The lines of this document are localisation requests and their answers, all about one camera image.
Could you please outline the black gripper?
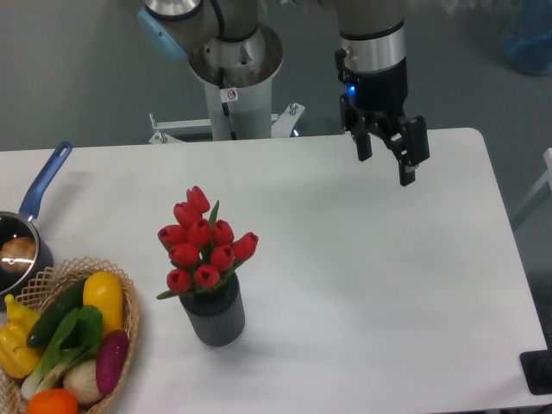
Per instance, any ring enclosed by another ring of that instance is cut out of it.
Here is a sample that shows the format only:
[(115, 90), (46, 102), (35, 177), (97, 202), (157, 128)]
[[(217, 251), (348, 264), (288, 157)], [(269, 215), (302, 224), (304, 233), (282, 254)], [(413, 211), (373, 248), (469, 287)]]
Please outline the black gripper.
[(351, 134), (359, 161), (373, 155), (369, 132), (382, 137), (398, 162), (399, 183), (407, 186), (416, 180), (417, 167), (430, 157), (430, 147), (425, 118), (405, 118), (406, 60), (362, 73), (346, 66), (347, 57), (344, 48), (335, 52), (338, 79), (347, 86), (342, 95), (342, 126)]

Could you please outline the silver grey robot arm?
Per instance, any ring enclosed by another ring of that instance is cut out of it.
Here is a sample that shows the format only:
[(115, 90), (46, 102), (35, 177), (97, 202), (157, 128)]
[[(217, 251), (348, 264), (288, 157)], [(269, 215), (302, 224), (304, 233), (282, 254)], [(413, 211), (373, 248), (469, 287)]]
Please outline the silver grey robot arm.
[[(359, 160), (380, 138), (409, 185), (430, 155), (426, 122), (404, 112), (408, 95), (403, 4), (400, 1), (322, 1), (336, 14), (335, 51), (342, 128)], [(262, 23), (255, 1), (146, 1), (137, 14), (149, 40), (172, 59), (186, 58), (204, 84), (217, 141), (269, 138), (272, 81), (283, 61), (277, 33)]]

